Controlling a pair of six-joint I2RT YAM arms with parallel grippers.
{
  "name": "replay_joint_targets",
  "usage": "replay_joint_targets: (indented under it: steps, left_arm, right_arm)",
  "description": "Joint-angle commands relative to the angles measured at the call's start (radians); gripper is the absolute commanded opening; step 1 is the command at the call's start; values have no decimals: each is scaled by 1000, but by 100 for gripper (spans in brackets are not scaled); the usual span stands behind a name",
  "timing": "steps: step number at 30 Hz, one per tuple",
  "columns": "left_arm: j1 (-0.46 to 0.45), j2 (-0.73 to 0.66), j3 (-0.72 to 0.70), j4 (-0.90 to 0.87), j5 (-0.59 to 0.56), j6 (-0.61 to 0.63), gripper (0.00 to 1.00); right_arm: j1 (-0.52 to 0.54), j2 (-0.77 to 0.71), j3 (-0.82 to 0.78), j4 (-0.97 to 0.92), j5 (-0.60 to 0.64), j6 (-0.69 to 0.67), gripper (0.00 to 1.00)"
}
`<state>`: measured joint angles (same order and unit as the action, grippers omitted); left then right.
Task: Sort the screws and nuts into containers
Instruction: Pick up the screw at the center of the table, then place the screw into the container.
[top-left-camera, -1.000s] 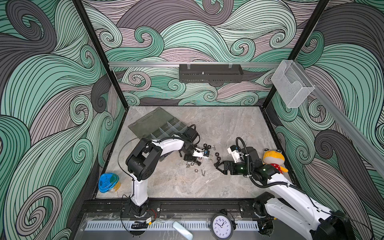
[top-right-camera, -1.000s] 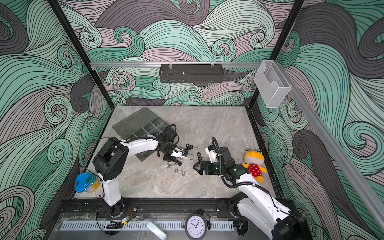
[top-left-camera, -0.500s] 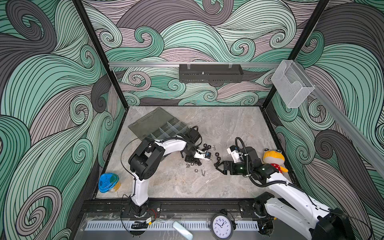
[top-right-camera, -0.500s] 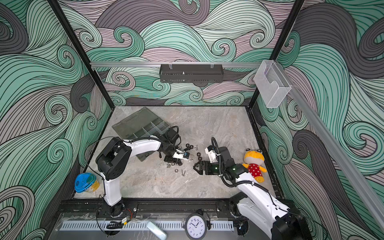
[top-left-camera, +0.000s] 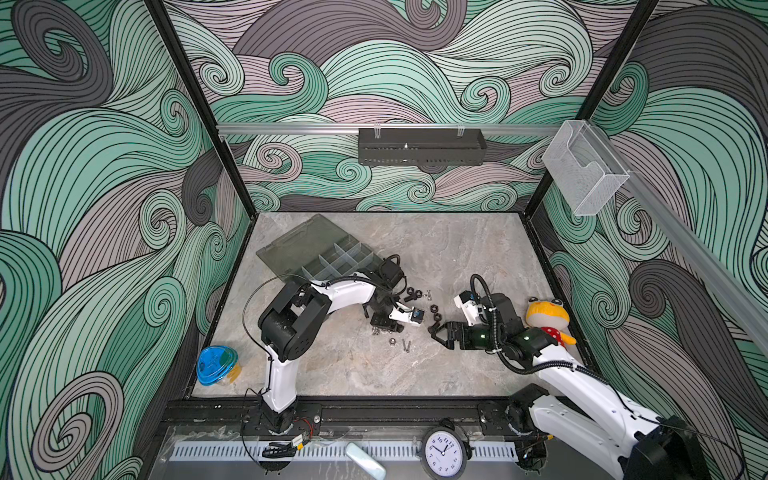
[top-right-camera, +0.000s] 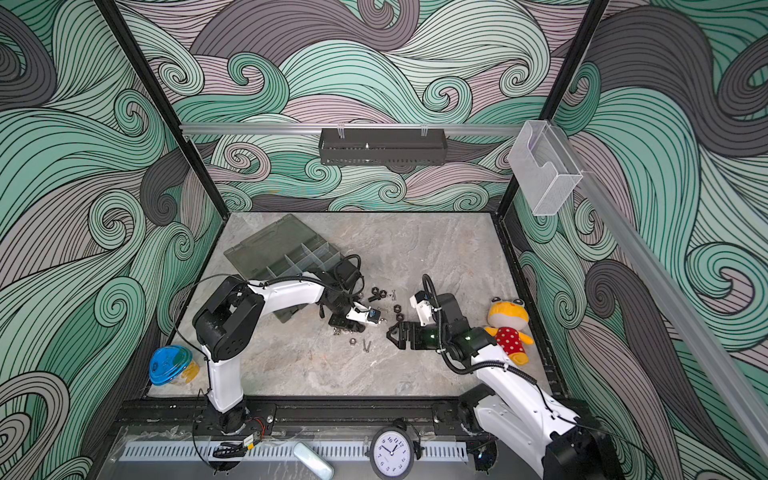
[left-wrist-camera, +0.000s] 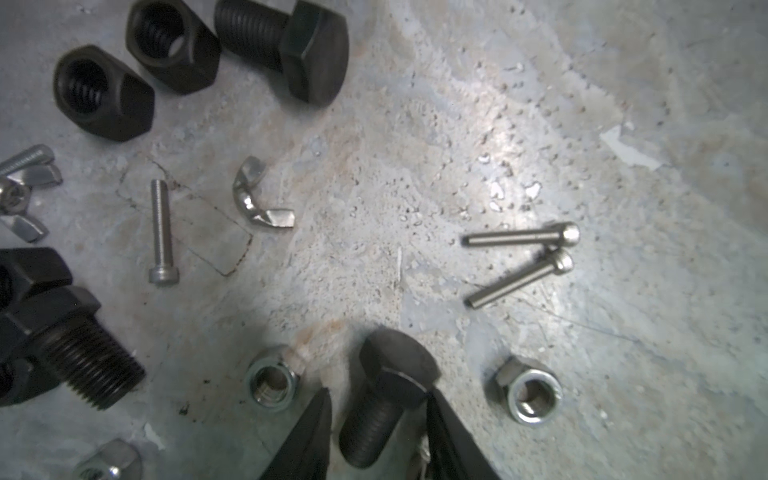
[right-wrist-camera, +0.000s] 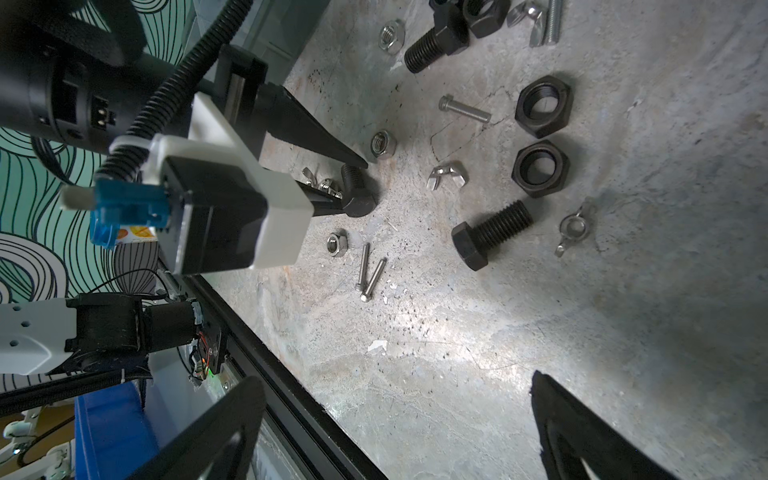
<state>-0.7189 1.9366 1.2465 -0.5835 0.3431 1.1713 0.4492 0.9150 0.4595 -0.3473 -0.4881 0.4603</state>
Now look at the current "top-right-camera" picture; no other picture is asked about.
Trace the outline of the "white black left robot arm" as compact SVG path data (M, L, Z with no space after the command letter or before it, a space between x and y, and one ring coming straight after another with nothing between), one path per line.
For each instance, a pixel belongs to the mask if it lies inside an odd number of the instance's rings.
M364 281L360 266L344 257L328 270L262 281L229 275L222 281L193 318L197 342L207 358L208 410L220 433L238 434L246 426L240 355L263 316L315 304L330 312L328 324L339 330L363 332L381 323L381 312L364 305L355 291Z

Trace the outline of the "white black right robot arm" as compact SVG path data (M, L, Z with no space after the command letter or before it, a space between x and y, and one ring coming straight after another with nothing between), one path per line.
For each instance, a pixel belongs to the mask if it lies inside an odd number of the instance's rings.
M523 371L529 315L520 299L495 298L481 327L470 325L455 296L421 290L410 299L416 321L399 320L386 333L400 350L434 350L457 375L479 384L461 396L463 430L503 443L541 479L621 479L609 433L547 394Z

